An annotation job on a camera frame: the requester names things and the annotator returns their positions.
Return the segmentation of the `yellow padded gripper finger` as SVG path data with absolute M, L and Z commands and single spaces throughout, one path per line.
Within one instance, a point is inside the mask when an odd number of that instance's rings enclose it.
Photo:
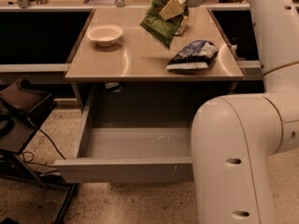
M 159 15 L 164 21 L 168 21 L 181 14 L 186 7 L 186 0 L 170 0 Z

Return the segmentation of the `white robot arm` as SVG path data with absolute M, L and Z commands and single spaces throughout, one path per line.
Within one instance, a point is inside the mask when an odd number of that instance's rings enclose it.
M 292 0 L 249 5 L 264 91 L 214 98 L 193 118 L 199 224 L 277 224 L 267 159 L 298 146 L 298 12 Z

